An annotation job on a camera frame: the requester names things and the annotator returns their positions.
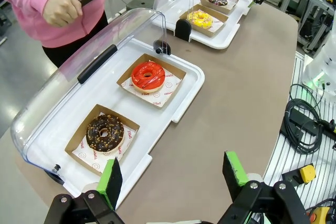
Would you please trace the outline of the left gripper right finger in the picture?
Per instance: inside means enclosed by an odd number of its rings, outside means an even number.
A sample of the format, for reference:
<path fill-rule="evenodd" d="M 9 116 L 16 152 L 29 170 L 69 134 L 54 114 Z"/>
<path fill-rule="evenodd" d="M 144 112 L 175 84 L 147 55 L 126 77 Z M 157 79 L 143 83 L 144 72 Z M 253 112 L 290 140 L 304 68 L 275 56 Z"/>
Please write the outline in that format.
<path fill-rule="evenodd" d="M 270 223 L 310 223 L 295 188 L 288 181 L 268 186 L 248 179 L 233 151 L 224 152 L 222 172 L 232 204 L 219 223 L 248 223 L 253 214 L 263 214 Z"/>

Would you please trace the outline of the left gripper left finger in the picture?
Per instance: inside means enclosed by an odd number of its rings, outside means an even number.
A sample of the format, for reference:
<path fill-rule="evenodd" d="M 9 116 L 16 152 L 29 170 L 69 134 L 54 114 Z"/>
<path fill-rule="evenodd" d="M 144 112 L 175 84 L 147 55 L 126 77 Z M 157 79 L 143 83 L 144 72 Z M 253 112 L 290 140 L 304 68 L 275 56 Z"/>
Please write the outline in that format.
<path fill-rule="evenodd" d="M 76 198 L 69 194 L 55 196 L 44 223 L 123 223 L 115 211 L 122 182 L 118 160 L 108 160 L 96 189 Z"/>

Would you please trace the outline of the person's right hand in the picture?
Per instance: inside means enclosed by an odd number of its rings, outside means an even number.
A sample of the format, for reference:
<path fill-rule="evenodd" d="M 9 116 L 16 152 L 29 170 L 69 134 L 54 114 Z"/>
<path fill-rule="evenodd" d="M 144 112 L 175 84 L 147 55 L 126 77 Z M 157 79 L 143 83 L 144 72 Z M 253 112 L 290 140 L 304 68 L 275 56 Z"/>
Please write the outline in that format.
<path fill-rule="evenodd" d="M 78 0 L 48 0 L 42 16 L 54 27 L 65 27 L 82 16 L 81 3 Z"/>

